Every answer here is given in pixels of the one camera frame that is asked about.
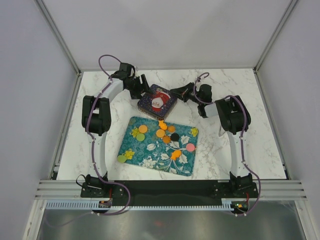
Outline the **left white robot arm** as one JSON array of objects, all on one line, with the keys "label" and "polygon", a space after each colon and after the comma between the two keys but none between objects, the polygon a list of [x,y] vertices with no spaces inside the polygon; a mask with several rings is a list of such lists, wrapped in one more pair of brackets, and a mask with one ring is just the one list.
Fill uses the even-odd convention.
[{"label": "left white robot arm", "polygon": [[129,91],[133,100],[141,99],[143,94],[151,92],[146,76],[138,76],[136,68],[129,63],[121,62],[119,69],[107,76],[108,82],[96,95],[86,95],[82,100],[81,124],[88,135],[90,145],[88,174],[98,179],[91,189],[98,197],[105,197],[110,190],[107,183],[105,145],[112,124],[111,102],[124,90]]}]

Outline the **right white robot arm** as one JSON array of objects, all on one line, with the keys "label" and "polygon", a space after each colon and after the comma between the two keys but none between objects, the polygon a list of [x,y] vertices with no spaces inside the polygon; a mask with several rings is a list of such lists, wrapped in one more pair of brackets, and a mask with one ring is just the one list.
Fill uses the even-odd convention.
[{"label": "right white robot arm", "polygon": [[251,116],[240,96],[229,95],[213,100],[212,87],[202,84],[196,90],[194,83],[173,88],[170,92],[183,102],[189,100],[198,104],[198,113],[202,118],[218,116],[220,126],[227,133],[230,152],[231,169],[228,191],[233,197],[241,197],[247,191],[247,184],[252,182],[252,173],[245,166],[245,132],[251,124]]}]

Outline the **gold tin lid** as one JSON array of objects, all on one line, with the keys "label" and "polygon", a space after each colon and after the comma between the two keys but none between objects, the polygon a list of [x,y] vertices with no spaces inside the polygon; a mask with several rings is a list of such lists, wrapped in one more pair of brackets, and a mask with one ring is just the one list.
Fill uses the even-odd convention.
[{"label": "gold tin lid", "polygon": [[137,107],[141,107],[152,112],[164,113],[165,110],[174,108],[177,103],[177,97],[168,89],[157,84],[152,84],[151,94],[145,93],[138,101]]}]

